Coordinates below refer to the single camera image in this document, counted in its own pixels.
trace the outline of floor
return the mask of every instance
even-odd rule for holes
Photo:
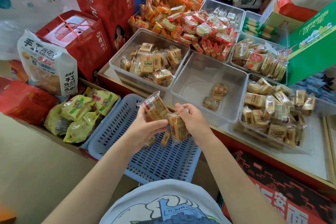
[[[0,71],[9,74],[0,61]],[[59,146],[0,113],[0,202],[15,211],[16,224],[41,223],[95,162]],[[204,156],[192,183],[204,187],[216,199],[218,187]],[[137,186],[123,176],[110,205]]]

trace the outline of green box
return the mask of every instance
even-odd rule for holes
[[[289,35],[288,85],[336,64],[336,1]]]

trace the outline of person's right hand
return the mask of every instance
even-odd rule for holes
[[[185,122],[185,126],[189,133],[194,138],[196,145],[203,149],[205,144],[214,138],[214,134],[201,111],[192,104],[175,104],[175,109],[181,115],[181,118]]]

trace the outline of white snack bag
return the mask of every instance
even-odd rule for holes
[[[17,42],[17,50],[29,84],[61,101],[78,92],[77,60],[66,49],[45,43],[26,29]]]

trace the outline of light blue t-shirt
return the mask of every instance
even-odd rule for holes
[[[100,224],[230,224],[200,186],[168,179],[129,192],[105,213]]]

